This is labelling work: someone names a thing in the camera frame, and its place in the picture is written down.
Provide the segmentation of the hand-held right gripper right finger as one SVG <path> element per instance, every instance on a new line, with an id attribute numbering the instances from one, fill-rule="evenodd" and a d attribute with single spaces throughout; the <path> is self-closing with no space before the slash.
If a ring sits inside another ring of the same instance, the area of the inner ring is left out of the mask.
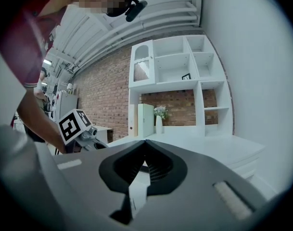
<path id="1" fill-rule="evenodd" d="M 173 145 L 146 140 L 153 179 L 138 231 L 245 231 L 265 205 L 262 194 L 219 161 Z"/>

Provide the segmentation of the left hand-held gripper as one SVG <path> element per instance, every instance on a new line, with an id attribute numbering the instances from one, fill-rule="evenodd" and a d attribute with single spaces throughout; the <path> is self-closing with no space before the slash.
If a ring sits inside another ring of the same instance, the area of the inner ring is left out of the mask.
<path id="1" fill-rule="evenodd" d="M 85 151 L 107 148 L 100 140 L 99 129 L 91 123 L 83 110 L 73 109 L 58 121 L 58 128 L 64 142 L 66 153 L 73 153 L 77 146 Z"/>

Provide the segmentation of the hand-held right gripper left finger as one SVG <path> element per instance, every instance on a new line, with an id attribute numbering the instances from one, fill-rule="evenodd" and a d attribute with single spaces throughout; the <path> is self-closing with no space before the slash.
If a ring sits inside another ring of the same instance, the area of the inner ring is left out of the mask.
<path id="1" fill-rule="evenodd" d="M 146 187 L 136 176 L 143 164 L 144 141 L 53 157 L 62 175 L 87 206 L 117 225 L 118 230 L 144 231 L 146 221 L 134 207 L 146 203 Z"/>

